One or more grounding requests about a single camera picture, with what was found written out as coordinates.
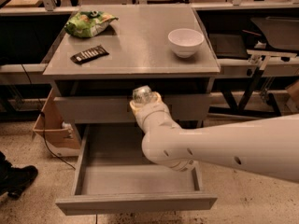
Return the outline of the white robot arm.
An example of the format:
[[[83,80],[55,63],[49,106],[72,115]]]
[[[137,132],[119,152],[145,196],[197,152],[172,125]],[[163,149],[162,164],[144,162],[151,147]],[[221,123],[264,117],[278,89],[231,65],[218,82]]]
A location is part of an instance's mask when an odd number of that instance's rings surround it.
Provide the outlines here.
[[[161,95],[135,90],[130,107],[144,132],[142,151],[183,172],[203,161],[292,182],[299,181],[299,115],[183,129]]]

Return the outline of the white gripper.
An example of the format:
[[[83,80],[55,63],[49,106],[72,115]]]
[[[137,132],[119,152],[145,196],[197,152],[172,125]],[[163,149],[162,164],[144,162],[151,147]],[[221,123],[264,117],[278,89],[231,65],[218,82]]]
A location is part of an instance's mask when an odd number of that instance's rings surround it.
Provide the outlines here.
[[[145,105],[136,104],[134,100],[129,103],[141,130],[148,133],[150,129],[160,126],[177,128],[178,124],[173,121],[167,105],[162,102],[159,92],[154,91],[152,93],[151,101],[152,103]]]

